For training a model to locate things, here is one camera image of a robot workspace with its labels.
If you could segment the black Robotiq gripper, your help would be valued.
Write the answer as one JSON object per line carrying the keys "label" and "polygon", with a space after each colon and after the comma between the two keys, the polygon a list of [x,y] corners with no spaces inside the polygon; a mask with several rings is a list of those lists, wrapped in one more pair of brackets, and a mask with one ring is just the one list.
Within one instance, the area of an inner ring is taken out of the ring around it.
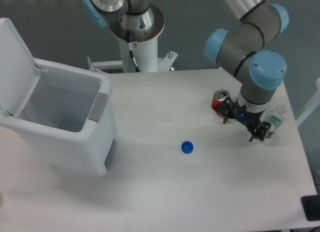
{"label": "black Robotiq gripper", "polygon": [[261,122],[261,116],[265,111],[264,105],[256,105],[248,102],[245,98],[237,98],[235,102],[226,97],[222,102],[219,112],[223,117],[223,124],[230,120],[237,120],[250,132],[249,142],[254,139],[264,141],[267,132],[271,128],[268,122]]}

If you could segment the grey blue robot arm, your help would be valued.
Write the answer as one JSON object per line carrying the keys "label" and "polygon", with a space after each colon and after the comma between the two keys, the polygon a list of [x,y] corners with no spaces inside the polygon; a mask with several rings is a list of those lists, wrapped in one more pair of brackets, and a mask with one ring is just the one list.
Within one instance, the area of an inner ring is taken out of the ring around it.
{"label": "grey blue robot arm", "polygon": [[[158,72],[158,36],[164,28],[162,12],[152,0],[82,0],[89,17],[109,27],[118,39],[123,70]],[[271,124],[261,116],[287,71],[285,59],[265,50],[265,44],[288,26],[289,15],[265,0],[224,0],[241,22],[234,32],[215,30],[204,46],[205,55],[241,83],[236,100],[226,98],[219,108],[225,121],[243,124],[252,139],[263,141]]]}

